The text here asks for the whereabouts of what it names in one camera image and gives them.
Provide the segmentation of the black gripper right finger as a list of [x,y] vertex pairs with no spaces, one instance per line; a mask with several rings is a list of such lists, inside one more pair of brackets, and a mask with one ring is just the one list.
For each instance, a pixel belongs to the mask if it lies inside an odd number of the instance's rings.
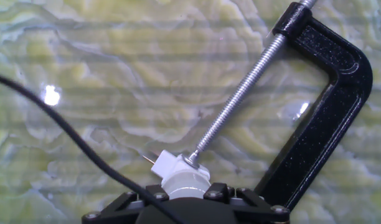
[[285,224],[289,223],[290,210],[281,205],[270,205],[248,188],[233,188],[223,183],[213,183],[203,196],[204,200],[218,203],[212,215],[233,215],[225,223]]

